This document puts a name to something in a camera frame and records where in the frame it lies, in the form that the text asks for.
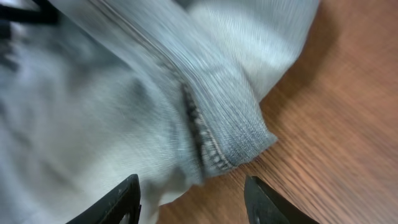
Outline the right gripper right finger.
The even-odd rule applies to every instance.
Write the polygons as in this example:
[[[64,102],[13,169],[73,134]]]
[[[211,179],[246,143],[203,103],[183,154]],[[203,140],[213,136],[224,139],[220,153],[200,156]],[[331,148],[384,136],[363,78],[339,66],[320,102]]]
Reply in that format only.
[[[319,224],[257,176],[247,176],[244,201],[250,224]]]

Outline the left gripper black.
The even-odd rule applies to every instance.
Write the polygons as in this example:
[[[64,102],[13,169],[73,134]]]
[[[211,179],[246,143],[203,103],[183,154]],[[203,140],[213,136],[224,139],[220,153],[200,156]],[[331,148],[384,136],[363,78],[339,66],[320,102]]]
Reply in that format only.
[[[48,0],[31,0],[31,2],[38,7],[38,10],[22,9],[1,3],[1,40],[11,38],[11,22],[46,25],[58,22],[58,10]]]

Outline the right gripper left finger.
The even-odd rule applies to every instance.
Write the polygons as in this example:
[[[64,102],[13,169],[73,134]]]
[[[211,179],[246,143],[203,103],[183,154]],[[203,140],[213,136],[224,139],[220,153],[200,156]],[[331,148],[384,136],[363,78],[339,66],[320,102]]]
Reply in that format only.
[[[132,174],[67,224],[138,224],[140,201],[139,177]]]

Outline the light blue denim shorts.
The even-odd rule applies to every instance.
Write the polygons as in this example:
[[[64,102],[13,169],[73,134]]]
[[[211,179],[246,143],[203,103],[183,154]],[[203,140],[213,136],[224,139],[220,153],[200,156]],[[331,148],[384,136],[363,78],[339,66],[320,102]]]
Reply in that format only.
[[[1,40],[1,222],[67,223],[132,174],[141,223],[276,142],[260,101],[298,59],[306,0],[50,0]]]

